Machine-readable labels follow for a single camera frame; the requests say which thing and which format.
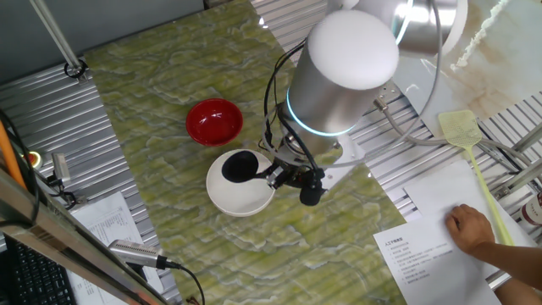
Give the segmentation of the person right hand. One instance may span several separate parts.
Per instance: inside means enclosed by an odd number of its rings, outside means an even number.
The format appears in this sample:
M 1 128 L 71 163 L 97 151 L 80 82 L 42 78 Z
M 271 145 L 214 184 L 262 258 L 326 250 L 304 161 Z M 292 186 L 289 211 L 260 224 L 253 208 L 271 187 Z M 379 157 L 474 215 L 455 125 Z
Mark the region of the person right hand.
M 454 207 L 445 216 L 445 226 L 455 244 L 475 258 L 480 258 L 487 246 L 495 244 L 495 235 L 488 219 L 466 204 Z

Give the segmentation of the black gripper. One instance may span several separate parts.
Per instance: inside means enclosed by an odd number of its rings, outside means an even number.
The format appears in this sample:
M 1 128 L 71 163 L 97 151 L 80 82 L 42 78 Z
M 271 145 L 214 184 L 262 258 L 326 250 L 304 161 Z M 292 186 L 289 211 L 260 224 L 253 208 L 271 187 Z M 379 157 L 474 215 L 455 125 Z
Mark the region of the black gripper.
M 312 167 L 281 164 L 272 165 L 267 172 L 268 185 L 280 193 L 293 192 L 296 188 L 314 188 L 317 185 L 316 171 Z

